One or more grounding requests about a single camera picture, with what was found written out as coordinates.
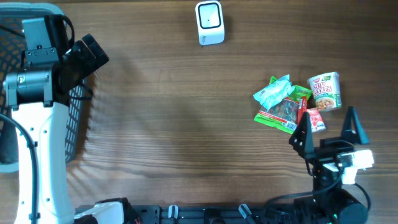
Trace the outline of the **teal tissue pack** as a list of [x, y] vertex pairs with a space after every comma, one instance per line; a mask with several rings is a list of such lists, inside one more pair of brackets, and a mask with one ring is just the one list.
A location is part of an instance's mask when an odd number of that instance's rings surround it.
[[255, 93], [253, 98], [266, 110], [269, 110], [288, 97], [294, 90], [295, 87], [290, 82], [290, 75], [285, 75]]

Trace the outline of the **cup noodles cup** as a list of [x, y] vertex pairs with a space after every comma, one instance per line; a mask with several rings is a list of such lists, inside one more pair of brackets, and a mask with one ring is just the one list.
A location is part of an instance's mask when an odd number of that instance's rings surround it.
[[329, 72], [309, 78], [315, 106], [318, 111], [330, 111], [341, 108], [340, 74]]

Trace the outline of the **clear green snack bag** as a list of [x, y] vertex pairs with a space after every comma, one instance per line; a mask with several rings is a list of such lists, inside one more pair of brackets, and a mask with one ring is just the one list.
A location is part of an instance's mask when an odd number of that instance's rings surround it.
[[298, 113], [298, 101], [285, 98], [269, 110], [262, 106], [254, 121], [292, 134], [297, 127]]

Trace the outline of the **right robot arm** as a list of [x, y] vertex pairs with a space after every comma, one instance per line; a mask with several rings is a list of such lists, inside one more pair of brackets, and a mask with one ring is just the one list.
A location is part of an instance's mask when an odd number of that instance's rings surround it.
[[343, 189], [356, 183], [359, 170], [374, 164], [371, 150], [355, 148], [369, 144], [355, 108], [348, 108], [341, 134], [321, 139], [319, 146], [313, 144], [310, 115], [304, 113], [289, 144], [304, 159], [313, 180], [312, 191], [294, 199], [294, 222], [366, 223], [370, 206]]

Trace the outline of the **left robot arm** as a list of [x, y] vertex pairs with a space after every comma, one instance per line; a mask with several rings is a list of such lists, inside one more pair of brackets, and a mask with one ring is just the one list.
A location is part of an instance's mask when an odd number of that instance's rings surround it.
[[3, 83], [18, 133], [19, 205], [17, 223], [124, 223], [123, 201], [105, 200], [82, 213], [67, 190], [65, 139], [70, 91], [102, 67], [108, 56], [91, 35], [75, 40], [67, 16], [22, 22], [27, 50], [19, 69]]

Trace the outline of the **small red white packet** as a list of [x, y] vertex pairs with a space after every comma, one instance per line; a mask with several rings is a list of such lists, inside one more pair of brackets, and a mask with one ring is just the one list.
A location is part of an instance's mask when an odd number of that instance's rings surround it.
[[310, 115], [311, 129], [313, 133], [326, 129], [323, 118], [316, 108], [309, 108], [306, 112]]

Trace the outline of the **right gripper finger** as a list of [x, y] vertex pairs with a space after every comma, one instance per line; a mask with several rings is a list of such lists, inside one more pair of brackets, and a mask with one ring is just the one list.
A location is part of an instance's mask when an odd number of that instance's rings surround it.
[[289, 139], [289, 144], [303, 159], [315, 157], [310, 115], [307, 112], [302, 115], [297, 128]]
[[349, 106], [343, 127], [341, 138], [351, 144], [367, 145], [370, 143], [368, 135], [365, 133], [354, 106]]

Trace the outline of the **red chocolate bar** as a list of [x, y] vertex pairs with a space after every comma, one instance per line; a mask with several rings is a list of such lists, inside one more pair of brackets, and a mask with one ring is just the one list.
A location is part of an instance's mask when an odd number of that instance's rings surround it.
[[307, 110], [307, 100], [308, 100], [307, 96], [302, 96], [300, 98], [299, 105], [298, 105], [297, 124], [299, 124], [304, 112], [306, 112], [306, 110]]

